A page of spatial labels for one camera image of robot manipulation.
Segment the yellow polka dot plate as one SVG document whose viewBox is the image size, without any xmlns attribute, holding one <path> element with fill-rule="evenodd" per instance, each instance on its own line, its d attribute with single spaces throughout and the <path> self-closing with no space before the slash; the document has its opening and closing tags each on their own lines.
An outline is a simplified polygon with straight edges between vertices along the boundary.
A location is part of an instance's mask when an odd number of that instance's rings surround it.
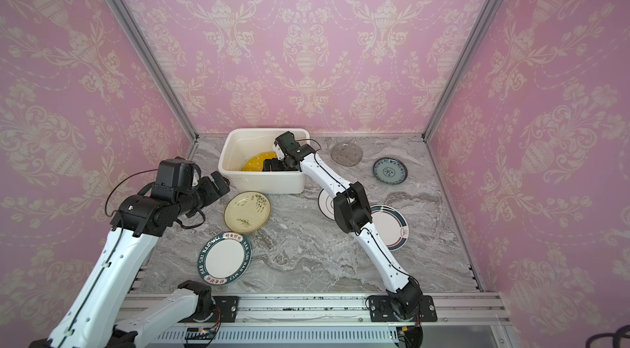
<svg viewBox="0 0 630 348">
<path fill-rule="evenodd" d="M 255 155 L 251 159 L 249 159 L 241 168 L 242 172 L 263 172 L 264 171 L 264 163 L 268 159 L 276 159 L 277 154 L 273 151 L 264 152 Z"/>
</svg>

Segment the green rimmed white plate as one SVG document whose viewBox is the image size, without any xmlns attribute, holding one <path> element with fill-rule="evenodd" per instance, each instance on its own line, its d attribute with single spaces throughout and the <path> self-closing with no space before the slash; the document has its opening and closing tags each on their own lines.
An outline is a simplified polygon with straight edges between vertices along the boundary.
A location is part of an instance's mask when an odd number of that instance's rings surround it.
<svg viewBox="0 0 630 348">
<path fill-rule="evenodd" d="M 227 231 L 208 241 L 199 253 L 197 270 L 204 282 L 223 286 L 239 279 L 247 271 L 253 250 L 249 240 Z"/>
</svg>

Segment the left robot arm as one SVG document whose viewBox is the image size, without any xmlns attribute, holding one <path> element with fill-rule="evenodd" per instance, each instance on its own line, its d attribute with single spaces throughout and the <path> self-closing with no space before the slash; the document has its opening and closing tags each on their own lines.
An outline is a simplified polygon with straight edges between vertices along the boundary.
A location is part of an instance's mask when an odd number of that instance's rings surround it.
<svg viewBox="0 0 630 348">
<path fill-rule="evenodd" d="M 157 176 L 126 198 L 113 214 L 106 243 L 79 295 L 60 323 L 32 347 L 146 347 L 183 319 L 207 321 L 220 310 L 203 282 L 182 282 L 166 299 L 117 321 L 137 273 L 167 228 L 191 218 L 230 191 L 220 172 L 176 157 L 160 162 Z"/>
</svg>

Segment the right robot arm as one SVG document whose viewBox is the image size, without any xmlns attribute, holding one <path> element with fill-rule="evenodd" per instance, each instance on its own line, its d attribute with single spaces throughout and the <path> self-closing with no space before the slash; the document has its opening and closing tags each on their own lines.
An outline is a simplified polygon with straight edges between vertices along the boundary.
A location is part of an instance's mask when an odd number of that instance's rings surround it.
<svg viewBox="0 0 630 348">
<path fill-rule="evenodd" d="M 329 167 L 308 141 L 286 131 L 274 140 L 281 165 L 303 172 L 332 198 L 337 226 L 361 245 L 379 272 L 394 314 L 402 320 L 419 317 L 423 291 L 418 280 L 400 265 L 387 248 L 376 225 L 364 186 L 350 182 Z"/>
</svg>

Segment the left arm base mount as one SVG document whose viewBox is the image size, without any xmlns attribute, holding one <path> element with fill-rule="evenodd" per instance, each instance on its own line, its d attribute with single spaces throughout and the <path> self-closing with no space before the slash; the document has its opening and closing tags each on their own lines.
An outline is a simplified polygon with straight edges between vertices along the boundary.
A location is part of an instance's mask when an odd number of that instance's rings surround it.
<svg viewBox="0 0 630 348">
<path fill-rule="evenodd" d="M 234 323 L 240 298 L 235 295 L 200 298 L 191 318 L 197 323 Z"/>
</svg>

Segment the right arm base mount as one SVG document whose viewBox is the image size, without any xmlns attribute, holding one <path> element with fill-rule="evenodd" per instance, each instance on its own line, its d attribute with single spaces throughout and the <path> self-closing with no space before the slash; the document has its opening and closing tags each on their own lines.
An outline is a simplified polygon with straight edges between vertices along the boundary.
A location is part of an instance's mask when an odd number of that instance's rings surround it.
<svg viewBox="0 0 630 348">
<path fill-rule="evenodd" d="M 404 306 L 389 295 L 369 295 L 365 300 L 374 323 L 435 323 L 438 320 L 433 298 L 424 295 L 416 305 Z"/>
</svg>

